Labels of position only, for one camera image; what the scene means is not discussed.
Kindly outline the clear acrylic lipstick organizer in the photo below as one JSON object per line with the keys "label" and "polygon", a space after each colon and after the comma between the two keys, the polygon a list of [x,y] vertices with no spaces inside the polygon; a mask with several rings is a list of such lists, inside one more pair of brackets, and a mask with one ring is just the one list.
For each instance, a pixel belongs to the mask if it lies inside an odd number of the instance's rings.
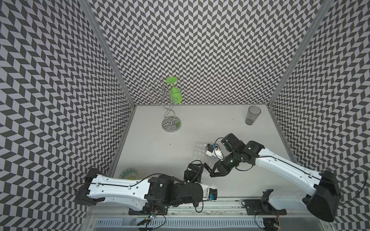
{"label": "clear acrylic lipstick organizer", "polygon": [[207,163],[210,167],[213,167],[214,164],[218,161],[218,159],[206,155],[206,148],[203,147],[204,144],[207,143],[197,142],[195,144],[192,154],[192,161],[202,162],[203,164]]}

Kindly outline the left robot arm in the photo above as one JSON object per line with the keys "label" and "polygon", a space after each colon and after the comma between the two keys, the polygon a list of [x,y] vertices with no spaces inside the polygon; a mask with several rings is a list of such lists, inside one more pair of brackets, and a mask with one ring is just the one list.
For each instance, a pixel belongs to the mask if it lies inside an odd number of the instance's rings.
{"label": "left robot arm", "polygon": [[152,174],[142,180],[110,178],[97,168],[89,169],[84,184],[78,189],[74,202],[95,206],[97,203],[116,203],[134,211],[143,211],[146,204],[178,206],[198,204],[209,196],[209,186],[184,182],[165,174]]}

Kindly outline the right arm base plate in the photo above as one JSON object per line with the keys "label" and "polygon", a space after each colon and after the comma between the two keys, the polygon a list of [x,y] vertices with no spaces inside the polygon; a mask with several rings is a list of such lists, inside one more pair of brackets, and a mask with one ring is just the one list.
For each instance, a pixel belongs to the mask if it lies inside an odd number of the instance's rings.
{"label": "right arm base plate", "polygon": [[243,200],[242,205],[245,207],[248,215],[287,215],[285,209],[276,210],[269,202],[262,202],[258,199]]}

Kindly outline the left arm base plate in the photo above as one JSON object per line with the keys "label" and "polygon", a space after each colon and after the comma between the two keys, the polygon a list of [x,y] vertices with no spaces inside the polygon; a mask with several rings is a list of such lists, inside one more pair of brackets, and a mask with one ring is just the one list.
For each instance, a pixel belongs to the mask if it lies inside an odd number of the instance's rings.
{"label": "left arm base plate", "polygon": [[168,206],[166,205],[157,205],[153,203],[145,203],[143,209],[141,211],[136,211],[132,210],[131,208],[129,209],[128,214],[129,215],[150,215],[153,213],[158,213],[162,215],[167,215],[168,212]]}

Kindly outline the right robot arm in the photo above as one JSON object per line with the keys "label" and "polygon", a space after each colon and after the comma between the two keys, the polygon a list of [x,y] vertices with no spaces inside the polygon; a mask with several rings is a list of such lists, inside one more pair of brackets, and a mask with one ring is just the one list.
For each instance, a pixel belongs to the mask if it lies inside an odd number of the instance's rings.
{"label": "right robot arm", "polygon": [[234,134],[225,136],[221,143],[229,155],[218,160],[213,167],[205,164],[210,177],[224,177],[240,163],[267,169],[290,181],[299,192],[280,193],[266,191],[267,202],[276,210],[307,210],[316,218],[333,222],[341,200],[337,176],[328,170],[318,172],[282,158],[256,141],[244,143]]}

